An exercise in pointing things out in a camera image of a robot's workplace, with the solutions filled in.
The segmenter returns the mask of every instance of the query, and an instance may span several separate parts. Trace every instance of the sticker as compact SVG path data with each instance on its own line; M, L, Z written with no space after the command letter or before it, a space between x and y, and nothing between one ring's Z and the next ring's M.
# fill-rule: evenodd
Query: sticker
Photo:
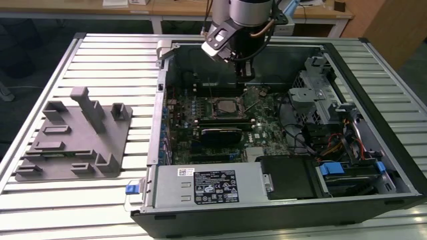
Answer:
M194 173L193 168L178 168L177 169L177 176L185 177L185 176L192 176Z
M130 14L149 14L147 11L130 11Z
M193 174L193 202L197 205L238 202L234 170L198 171L190 174Z

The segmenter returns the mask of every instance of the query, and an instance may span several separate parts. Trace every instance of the motherboard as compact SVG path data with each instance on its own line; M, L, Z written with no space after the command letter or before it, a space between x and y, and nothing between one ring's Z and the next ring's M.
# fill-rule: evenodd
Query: motherboard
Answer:
M254 162L258 156L289 154L277 118L280 96L265 86L246 87L238 96L200 96L196 88L173 94L166 101L173 165Z

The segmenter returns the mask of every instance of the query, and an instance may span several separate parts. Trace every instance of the red wire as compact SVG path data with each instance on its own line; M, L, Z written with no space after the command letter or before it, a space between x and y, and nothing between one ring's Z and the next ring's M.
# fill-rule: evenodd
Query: red wire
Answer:
M330 134L330 136L328 137L328 140L326 140L326 142L328 142L326 147L330 146L332 137L333 137L333 136L338 136L338 135L341 135L341 134L340 134L340 133L333 133L333 134Z

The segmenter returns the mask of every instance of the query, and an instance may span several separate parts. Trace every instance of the open computer tower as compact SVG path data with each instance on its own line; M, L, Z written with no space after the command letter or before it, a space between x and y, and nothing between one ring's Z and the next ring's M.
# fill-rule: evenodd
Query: open computer tower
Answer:
M174 42L142 205L154 238L348 225L425 201L427 180L330 43L270 44L237 82Z

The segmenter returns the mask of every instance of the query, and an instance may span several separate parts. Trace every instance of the white table leg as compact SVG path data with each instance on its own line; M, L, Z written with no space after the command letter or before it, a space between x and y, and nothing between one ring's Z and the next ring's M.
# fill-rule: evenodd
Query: white table leg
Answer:
M328 38L338 38L346 26L348 19L336 19L336 23L328 32Z
M151 32L153 34L162 34L161 29L161 16L150 16Z

